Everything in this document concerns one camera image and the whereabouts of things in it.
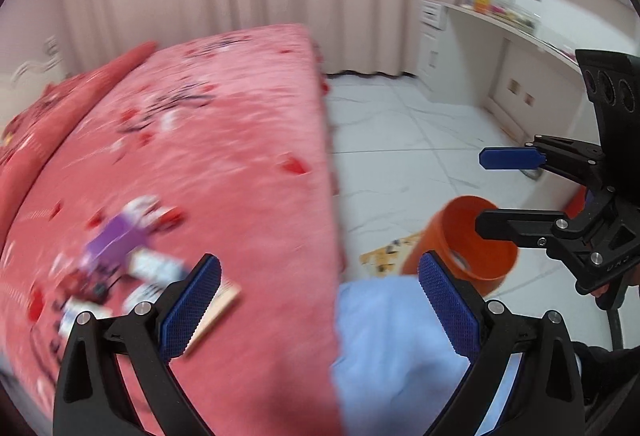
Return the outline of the cream mint box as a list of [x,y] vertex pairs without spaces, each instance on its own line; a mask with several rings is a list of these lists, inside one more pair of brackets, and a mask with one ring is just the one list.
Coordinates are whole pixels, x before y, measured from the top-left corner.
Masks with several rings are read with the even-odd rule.
[[196,327],[192,338],[186,345],[185,355],[189,355],[198,347],[202,339],[213,329],[215,324],[224,316],[226,312],[238,301],[241,295],[241,287],[230,280],[221,282],[213,299],[210,301],[204,316]]

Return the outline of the purple silicone cup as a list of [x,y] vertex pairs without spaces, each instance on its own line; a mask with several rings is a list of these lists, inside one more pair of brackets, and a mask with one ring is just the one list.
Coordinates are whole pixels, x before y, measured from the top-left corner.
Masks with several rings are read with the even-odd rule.
[[130,252],[149,246],[145,230],[126,214],[118,214],[86,244],[80,266],[89,274],[117,270],[125,265]]

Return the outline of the red white sock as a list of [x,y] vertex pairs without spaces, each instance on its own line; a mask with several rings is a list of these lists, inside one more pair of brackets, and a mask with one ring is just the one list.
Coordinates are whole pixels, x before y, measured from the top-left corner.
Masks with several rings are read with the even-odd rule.
[[131,225],[148,234],[175,228],[186,219],[182,208],[165,206],[158,196],[138,196],[122,208],[122,214]]

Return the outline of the blue white medicine box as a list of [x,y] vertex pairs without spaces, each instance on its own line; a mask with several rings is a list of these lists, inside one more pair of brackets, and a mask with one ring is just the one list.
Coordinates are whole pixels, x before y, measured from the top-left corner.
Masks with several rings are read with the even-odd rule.
[[67,340],[74,325],[77,323],[77,319],[87,320],[90,317],[104,319],[110,318],[112,315],[111,308],[70,297],[66,300],[62,309],[62,317],[58,323],[58,335],[63,340]]

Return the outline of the orange trash bin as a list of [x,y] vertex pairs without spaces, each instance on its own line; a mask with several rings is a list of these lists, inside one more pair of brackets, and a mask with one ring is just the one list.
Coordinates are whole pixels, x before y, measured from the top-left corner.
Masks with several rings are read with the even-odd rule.
[[518,248],[508,241],[484,240],[475,219],[497,207],[480,196],[458,196],[435,214],[413,247],[401,274],[417,274],[420,257],[435,251],[450,272],[469,281],[480,295],[495,292],[518,260]]

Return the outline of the blue white carton box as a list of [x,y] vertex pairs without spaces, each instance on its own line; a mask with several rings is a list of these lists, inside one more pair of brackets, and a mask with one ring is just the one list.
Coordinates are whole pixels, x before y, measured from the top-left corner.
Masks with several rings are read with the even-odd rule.
[[149,248],[136,248],[128,254],[127,274],[154,286],[169,286],[187,273],[182,260]]

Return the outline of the light blue clothed lap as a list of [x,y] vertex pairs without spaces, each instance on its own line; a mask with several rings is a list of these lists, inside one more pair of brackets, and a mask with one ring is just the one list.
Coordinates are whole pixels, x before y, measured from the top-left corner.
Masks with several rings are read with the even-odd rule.
[[338,288],[333,384],[347,435],[422,435],[470,365],[456,354],[417,278]]

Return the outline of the colourful paper on floor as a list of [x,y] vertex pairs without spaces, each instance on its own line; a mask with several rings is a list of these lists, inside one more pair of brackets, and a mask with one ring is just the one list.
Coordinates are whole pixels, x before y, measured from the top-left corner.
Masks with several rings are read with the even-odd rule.
[[391,240],[386,245],[359,256],[359,263],[371,277],[385,278],[401,274],[402,267],[422,237],[422,231]]

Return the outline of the white desk with shelves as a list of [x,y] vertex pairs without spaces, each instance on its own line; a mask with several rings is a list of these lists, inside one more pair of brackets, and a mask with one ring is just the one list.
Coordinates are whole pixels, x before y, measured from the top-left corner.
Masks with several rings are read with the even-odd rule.
[[630,0],[422,0],[419,87],[435,104],[489,113],[516,142],[595,142],[579,49],[635,55]]

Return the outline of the pink heart-print bed blanket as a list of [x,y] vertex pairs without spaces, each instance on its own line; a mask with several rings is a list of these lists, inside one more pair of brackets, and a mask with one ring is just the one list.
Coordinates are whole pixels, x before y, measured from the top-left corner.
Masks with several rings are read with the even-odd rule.
[[50,157],[1,237],[1,353],[28,416],[52,428],[86,244],[138,196],[186,212],[150,234],[194,266],[217,256],[238,301],[172,363],[218,435],[338,435],[331,368],[343,253],[321,55],[300,24],[159,48]]

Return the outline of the folded red quilt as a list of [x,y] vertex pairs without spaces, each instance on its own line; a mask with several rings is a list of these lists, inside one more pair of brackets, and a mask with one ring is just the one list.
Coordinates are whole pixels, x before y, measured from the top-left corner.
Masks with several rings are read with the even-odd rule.
[[155,42],[146,42],[96,70],[48,86],[6,126],[1,143],[2,238],[62,142],[102,98],[156,50]]

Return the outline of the white carved headboard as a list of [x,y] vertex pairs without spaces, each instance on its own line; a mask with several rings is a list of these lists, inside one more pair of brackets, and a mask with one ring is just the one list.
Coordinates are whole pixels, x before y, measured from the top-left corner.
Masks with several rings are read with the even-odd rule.
[[43,48],[46,60],[26,60],[13,73],[1,74],[1,128],[34,104],[48,85],[66,79],[67,70],[56,37],[49,37]]

